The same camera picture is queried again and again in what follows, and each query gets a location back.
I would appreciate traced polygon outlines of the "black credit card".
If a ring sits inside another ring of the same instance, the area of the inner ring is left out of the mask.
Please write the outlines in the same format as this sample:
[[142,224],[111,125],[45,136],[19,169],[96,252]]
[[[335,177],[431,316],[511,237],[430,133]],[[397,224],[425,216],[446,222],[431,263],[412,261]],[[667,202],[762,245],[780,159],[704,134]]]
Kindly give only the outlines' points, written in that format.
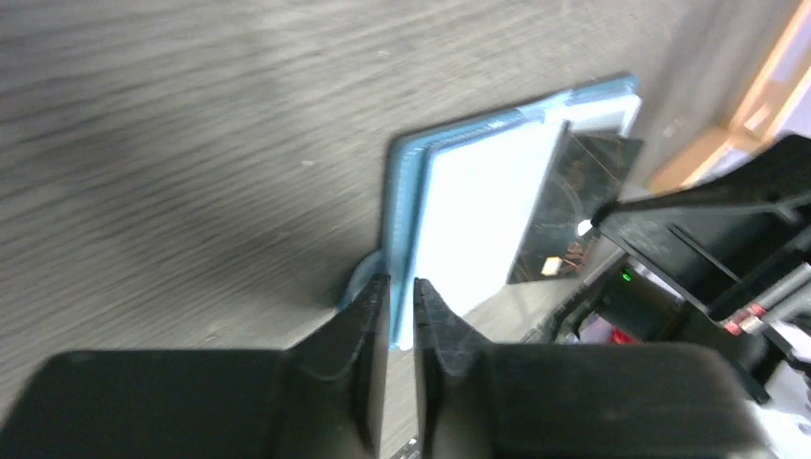
[[508,274],[509,285],[581,276],[600,238],[591,220],[618,197],[644,144],[608,130],[564,128]]

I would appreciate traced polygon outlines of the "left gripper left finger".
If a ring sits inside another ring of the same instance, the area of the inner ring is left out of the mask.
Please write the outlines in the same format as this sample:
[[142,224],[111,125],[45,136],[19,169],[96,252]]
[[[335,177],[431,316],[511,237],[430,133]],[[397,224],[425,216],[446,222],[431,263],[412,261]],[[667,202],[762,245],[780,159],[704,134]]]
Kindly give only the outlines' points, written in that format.
[[47,359],[5,458],[376,458],[389,279],[288,349],[79,350]]

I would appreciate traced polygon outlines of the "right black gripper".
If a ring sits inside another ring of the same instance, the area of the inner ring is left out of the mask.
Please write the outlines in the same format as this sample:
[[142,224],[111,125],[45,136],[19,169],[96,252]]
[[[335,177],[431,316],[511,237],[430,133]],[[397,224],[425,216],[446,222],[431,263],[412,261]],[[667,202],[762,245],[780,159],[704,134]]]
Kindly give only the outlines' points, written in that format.
[[692,189],[613,204],[598,221],[622,250],[529,335],[585,343],[598,319],[631,342],[711,348],[760,403],[781,363],[810,361],[777,327],[810,313],[810,195]]

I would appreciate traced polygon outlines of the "blue card holder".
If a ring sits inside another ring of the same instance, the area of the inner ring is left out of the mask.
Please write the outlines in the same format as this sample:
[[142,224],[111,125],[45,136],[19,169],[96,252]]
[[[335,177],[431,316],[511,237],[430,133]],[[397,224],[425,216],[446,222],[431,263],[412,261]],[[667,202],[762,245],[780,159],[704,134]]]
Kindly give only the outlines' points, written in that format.
[[457,315],[511,273],[537,194],[568,134],[625,135],[637,77],[609,76],[397,135],[388,150],[380,246],[350,277],[346,308],[376,273],[390,277],[390,345],[413,345],[413,286],[432,283]]

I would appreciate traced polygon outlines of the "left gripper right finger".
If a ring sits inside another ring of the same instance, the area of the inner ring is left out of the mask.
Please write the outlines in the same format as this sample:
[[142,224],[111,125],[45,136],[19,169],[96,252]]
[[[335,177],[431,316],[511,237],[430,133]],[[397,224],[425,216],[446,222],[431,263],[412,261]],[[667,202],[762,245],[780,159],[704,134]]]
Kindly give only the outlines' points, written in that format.
[[426,458],[771,458],[733,370],[691,344],[488,340],[413,288]]

